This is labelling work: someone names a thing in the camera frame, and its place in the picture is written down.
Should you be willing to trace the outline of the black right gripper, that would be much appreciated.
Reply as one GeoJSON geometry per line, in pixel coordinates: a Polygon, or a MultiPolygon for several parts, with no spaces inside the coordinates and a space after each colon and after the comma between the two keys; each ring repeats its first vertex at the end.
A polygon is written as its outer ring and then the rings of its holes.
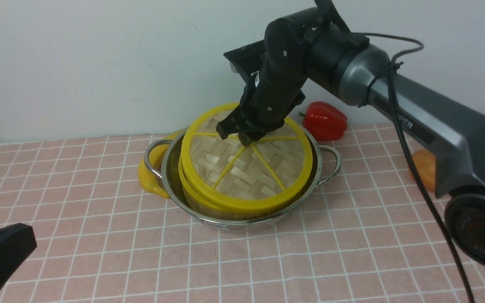
{"type": "Polygon", "coordinates": [[[221,140],[238,134],[242,145],[249,146],[284,125],[301,102],[298,94],[307,79],[308,25],[299,17],[282,17],[269,23],[264,40],[224,53],[246,86],[240,104],[217,123],[221,140]]]}

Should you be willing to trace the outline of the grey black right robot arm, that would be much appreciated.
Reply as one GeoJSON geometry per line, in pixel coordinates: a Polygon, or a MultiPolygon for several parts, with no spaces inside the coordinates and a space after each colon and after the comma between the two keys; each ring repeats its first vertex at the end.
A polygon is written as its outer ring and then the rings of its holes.
{"type": "Polygon", "coordinates": [[[243,145],[280,128],[309,79],[349,106],[370,105],[435,157],[434,194],[451,199],[440,223],[448,240],[485,266],[485,115],[398,75],[398,58],[351,32],[330,0],[268,24],[264,39],[224,53],[245,81],[240,104],[217,124],[243,145]]]}

